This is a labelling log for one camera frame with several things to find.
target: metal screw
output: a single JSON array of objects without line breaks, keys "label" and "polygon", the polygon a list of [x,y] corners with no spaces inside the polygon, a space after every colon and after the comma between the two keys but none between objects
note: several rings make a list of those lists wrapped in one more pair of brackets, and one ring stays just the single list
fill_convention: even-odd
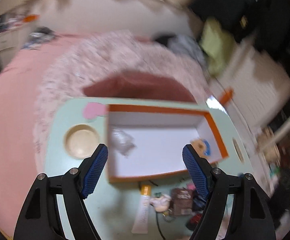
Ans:
[{"label": "metal screw", "polygon": [[41,174],[39,174],[38,176],[37,176],[37,179],[39,179],[39,180],[42,180],[42,179],[44,179],[45,178],[45,174],[44,173],[41,173]]},{"label": "metal screw", "polygon": [[215,174],[221,174],[222,170],[221,170],[220,168],[214,168],[214,169],[213,169],[213,172],[214,172]]},{"label": "metal screw", "polygon": [[69,170],[69,173],[72,174],[72,175],[78,173],[78,168],[71,168],[71,169]]},{"label": "metal screw", "polygon": [[249,180],[254,179],[253,175],[250,173],[246,173],[245,177],[246,177],[246,179],[249,179]]}]

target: plush toy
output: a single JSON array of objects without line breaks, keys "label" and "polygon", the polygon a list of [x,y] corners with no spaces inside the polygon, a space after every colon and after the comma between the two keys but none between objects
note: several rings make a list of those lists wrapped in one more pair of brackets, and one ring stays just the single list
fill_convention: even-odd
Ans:
[{"label": "plush toy", "polygon": [[160,194],[160,197],[152,197],[150,204],[155,208],[156,212],[164,212],[168,210],[171,199],[167,194]]}]

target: cable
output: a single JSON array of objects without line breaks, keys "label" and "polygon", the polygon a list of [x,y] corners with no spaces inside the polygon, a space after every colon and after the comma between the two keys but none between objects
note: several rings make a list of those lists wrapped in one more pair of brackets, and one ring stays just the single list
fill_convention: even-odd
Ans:
[{"label": "cable", "polygon": [[149,182],[150,182],[151,184],[153,184],[154,186],[158,187],[158,185],[157,185],[156,183],[152,182],[151,180],[149,180]]},{"label": "cable", "polygon": [[157,224],[157,228],[159,231],[159,234],[161,235],[161,237],[163,238],[163,240],[166,240],[165,236],[163,235],[161,228],[159,227],[159,223],[158,223],[158,212],[156,212],[156,224]]}]

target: pink bedsheet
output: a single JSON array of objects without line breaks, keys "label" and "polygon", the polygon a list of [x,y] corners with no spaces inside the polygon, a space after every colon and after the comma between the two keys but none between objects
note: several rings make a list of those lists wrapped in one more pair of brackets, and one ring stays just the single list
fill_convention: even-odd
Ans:
[{"label": "pink bedsheet", "polygon": [[44,71],[82,36],[63,35],[40,50],[21,50],[0,74],[0,229],[13,236],[37,170],[34,102]]}]

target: white box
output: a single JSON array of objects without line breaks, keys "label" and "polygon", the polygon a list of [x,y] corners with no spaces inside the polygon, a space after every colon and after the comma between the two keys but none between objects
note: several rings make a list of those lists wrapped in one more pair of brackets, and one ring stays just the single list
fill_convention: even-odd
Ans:
[{"label": "white box", "polygon": [[[112,146],[112,128],[132,136],[135,148],[128,156]],[[182,149],[206,139],[215,163],[228,156],[209,112],[151,106],[109,105],[108,175],[110,182],[157,179],[187,172]]]}]

